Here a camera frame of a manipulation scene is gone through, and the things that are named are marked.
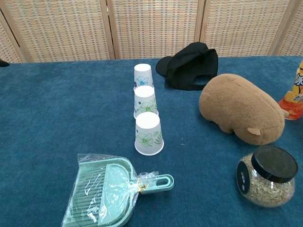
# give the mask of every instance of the brown plush toy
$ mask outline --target brown plush toy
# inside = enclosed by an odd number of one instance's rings
[[[277,140],[288,116],[269,94],[235,74],[212,78],[202,90],[199,110],[223,132],[234,132],[252,145]]]

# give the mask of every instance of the blue tablecloth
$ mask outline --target blue tablecloth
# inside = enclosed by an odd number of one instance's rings
[[[220,58],[218,74],[236,73],[280,100],[302,57]],[[134,148],[134,65],[148,63],[164,149]],[[159,171],[173,190],[139,195],[128,227],[303,226],[303,118],[286,121],[273,143],[297,160],[294,197],[275,209],[243,198],[238,161],[256,146],[223,133],[198,110],[201,91],[171,89],[157,59],[11,64],[0,68],[0,226],[60,226],[78,171],[77,154],[128,158],[137,173]]]

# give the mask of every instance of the white paper cup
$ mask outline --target white paper cup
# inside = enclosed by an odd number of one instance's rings
[[[134,67],[134,90],[139,86],[153,86],[152,68],[149,64],[138,64]]]
[[[156,102],[155,89],[144,85],[134,90],[134,118],[144,112],[153,112],[157,115],[158,108]]]
[[[156,155],[162,151],[164,141],[157,114],[144,112],[137,116],[134,147],[140,154],[146,156]]]

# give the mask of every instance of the plastic bag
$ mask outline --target plastic bag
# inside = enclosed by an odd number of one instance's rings
[[[152,193],[158,172],[137,175],[124,157],[78,154],[79,169],[62,227],[123,226],[129,220],[138,194]]]

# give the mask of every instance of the woven screen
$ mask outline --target woven screen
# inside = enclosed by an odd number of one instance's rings
[[[219,56],[267,55],[289,0],[206,0],[201,41]]]
[[[100,5],[105,0],[3,1],[31,61],[110,58]]]
[[[12,44],[15,41],[13,40],[13,35],[10,33],[9,36],[4,29],[4,26],[7,26],[5,23],[5,19],[0,12],[0,59],[11,63],[22,62]]]
[[[303,55],[303,4],[287,31],[278,55]]]
[[[116,58],[174,55],[194,41],[198,0],[108,0]]]

